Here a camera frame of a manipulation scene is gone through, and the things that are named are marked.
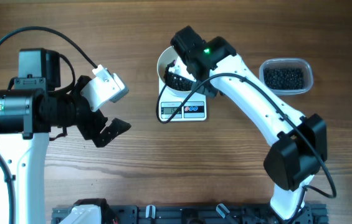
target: white digital scale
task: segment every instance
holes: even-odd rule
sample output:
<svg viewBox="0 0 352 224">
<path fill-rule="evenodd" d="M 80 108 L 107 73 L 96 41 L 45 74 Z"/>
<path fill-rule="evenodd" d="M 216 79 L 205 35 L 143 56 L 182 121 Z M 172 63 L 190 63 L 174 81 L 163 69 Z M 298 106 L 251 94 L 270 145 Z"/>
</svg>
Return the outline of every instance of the white digital scale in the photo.
<svg viewBox="0 0 352 224">
<path fill-rule="evenodd" d="M 162 76 L 165 73 L 166 66 L 176 60 L 176 64 L 169 69 L 170 72 L 178 74 L 184 78 L 196 81 L 195 78 L 187 72 L 187 66 L 178 57 L 176 51 L 169 47 L 159 57 L 157 64 L 157 72 L 159 77 L 159 93 L 164 87 Z M 191 91 L 178 91 L 170 87 L 166 87 L 159 101 L 158 114 L 162 121 L 166 121 L 181 105 L 184 99 Z M 176 114 L 171 121 L 204 121 L 206 116 L 206 96 L 195 93 L 183 106 L 182 110 Z"/>
</svg>

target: clear plastic container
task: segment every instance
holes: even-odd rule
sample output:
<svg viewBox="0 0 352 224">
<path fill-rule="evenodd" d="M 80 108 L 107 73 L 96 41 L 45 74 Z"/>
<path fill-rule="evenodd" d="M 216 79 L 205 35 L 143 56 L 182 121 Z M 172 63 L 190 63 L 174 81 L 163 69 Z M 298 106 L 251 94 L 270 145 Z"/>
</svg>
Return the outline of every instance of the clear plastic container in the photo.
<svg viewBox="0 0 352 224">
<path fill-rule="evenodd" d="M 264 70 L 266 68 L 301 68 L 303 72 L 304 87 L 298 90 L 274 90 L 264 82 Z M 300 58 L 274 58 L 265 61 L 259 69 L 259 80 L 278 96 L 296 95 L 305 93 L 313 86 L 313 72 L 311 66 Z"/>
</svg>

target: wooden table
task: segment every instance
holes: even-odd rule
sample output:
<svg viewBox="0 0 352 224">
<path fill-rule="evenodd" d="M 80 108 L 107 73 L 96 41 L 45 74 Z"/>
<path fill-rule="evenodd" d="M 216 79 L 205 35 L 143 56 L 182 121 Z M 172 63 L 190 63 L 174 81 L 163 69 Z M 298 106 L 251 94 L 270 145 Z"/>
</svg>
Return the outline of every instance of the wooden table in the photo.
<svg viewBox="0 0 352 224">
<path fill-rule="evenodd" d="M 306 94 L 282 99 L 328 125 L 326 162 L 338 197 L 312 191 L 307 201 L 328 204 L 331 223 L 352 223 L 352 1 L 111 1 L 0 4 L 0 38 L 23 26 L 63 32 L 92 58 L 122 77 L 130 93 L 102 107 L 132 124 L 97 149 L 76 128 L 51 143 L 45 160 L 45 212 L 81 198 L 110 204 L 265 203 L 274 184 L 263 168 L 269 146 L 227 97 L 208 100 L 205 122 L 160 124 L 156 62 L 174 33 L 191 25 L 206 40 L 228 40 L 258 75 L 270 58 L 300 57 L 314 71 Z M 0 89 L 17 75 L 18 51 L 44 47 L 66 55 L 76 76 L 92 67 L 64 40 L 44 32 L 16 35 L 0 47 Z M 62 83 L 70 72 L 62 63 Z M 52 136 L 60 130 L 53 129 Z M 314 186 L 330 191 L 323 172 Z"/>
</svg>

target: container of black beans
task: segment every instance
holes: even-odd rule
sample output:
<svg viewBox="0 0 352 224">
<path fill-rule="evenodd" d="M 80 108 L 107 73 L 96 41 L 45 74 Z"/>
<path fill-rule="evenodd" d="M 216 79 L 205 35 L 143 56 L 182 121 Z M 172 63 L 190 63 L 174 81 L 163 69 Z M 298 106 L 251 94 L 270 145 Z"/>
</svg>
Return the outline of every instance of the container of black beans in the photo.
<svg viewBox="0 0 352 224">
<path fill-rule="evenodd" d="M 300 58 L 275 58 L 265 61 L 259 79 L 276 95 L 305 93 L 313 86 L 310 65 Z"/>
</svg>

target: wooden tabletop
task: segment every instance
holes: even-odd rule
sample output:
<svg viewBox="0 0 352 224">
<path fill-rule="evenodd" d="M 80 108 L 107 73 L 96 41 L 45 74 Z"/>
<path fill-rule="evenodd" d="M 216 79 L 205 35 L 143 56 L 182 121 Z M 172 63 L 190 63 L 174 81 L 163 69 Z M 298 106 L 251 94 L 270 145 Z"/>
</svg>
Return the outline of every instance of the wooden tabletop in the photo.
<svg viewBox="0 0 352 224">
<path fill-rule="evenodd" d="M 132 128 L 105 148 L 77 128 L 50 143 L 45 160 L 45 213 L 81 198 L 112 205 L 266 203 L 274 183 L 263 168 L 269 151 L 253 122 L 227 97 L 208 100 L 205 122 L 160 124 L 156 63 L 174 33 L 192 26 L 204 39 L 220 35 L 256 75 L 267 59 L 304 58 L 314 86 L 281 97 L 328 125 L 328 166 L 338 190 L 330 200 L 312 191 L 307 202 L 328 205 L 331 223 L 352 223 L 352 1 L 110 1 L 0 4 L 0 38 L 23 26 L 56 29 L 111 72 L 130 92 L 102 107 Z M 66 41 L 44 32 L 18 34 L 0 47 L 0 89 L 17 76 L 18 51 L 44 47 L 68 57 L 76 76 L 92 67 Z M 65 63 L 62 84 L 71 81 Z M 53 129 L 55 136 L 60 130 Z M 314 186 L 330 192 L 323 172 Z"/>
</svg>

